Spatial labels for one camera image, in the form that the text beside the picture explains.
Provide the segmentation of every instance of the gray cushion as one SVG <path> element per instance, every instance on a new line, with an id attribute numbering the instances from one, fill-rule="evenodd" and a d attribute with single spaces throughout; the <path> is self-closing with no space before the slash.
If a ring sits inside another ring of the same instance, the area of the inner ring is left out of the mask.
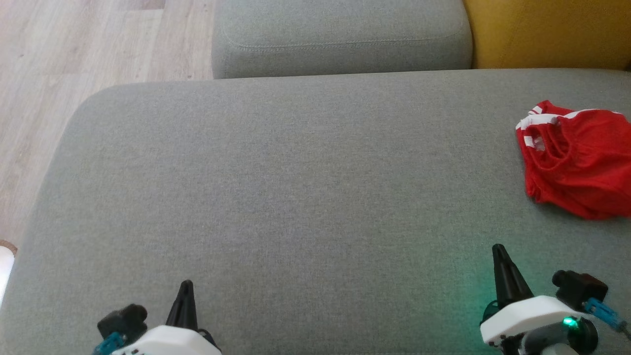
<path id="1" fill-rule="evenodd" d="M 68 125 L 0 318 L 13 355 L 89 354 L 179 283 L 225 354 L 493 352 L 504 243 L 536 294 L 558 269 L 631 318 L 631 222 L 524 193 L 515 125 L 544 99 L 631 115 L 631 74 L 434 71 L 114 87 Z M 601 323 L 601 349 L 628 342 Z"/>
<path id="2" fill-rule="evenodd" d="M 227 0 L 216 7 L 219 78 L 471 66 L 461 0 Z"/>

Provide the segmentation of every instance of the red cloth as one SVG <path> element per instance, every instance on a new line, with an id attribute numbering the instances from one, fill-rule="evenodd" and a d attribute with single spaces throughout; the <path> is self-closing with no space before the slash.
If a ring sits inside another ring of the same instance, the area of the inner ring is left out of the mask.
<path id="1" fill-rule="evenodd" d="M 631 124 L 617 112 L 549 101 L 517 125 L 526 193 L 586 219 L 631 217 Z"/>

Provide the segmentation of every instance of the mustard yellow fabric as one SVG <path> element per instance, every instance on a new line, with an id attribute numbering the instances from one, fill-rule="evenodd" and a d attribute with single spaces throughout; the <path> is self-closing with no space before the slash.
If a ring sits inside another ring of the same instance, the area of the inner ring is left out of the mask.
<path id="1" fill-rule="evenodd" d="M 608 68 L 631 62 L 631 0 L 464 0 L 476 68 Z"/>

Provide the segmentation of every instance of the green light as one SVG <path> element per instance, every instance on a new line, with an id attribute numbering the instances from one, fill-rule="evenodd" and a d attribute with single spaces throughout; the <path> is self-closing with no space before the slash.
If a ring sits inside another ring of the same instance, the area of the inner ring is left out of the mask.
<path id="1" fill-rule="evenodd" d="M 565 319 L 563 319 L 563 322 L 567 325 L 569 325 L 570 327 L 573 327 L 576 325 L 576 319 L 572 318 L 572 317 L 567 317 Z"/>

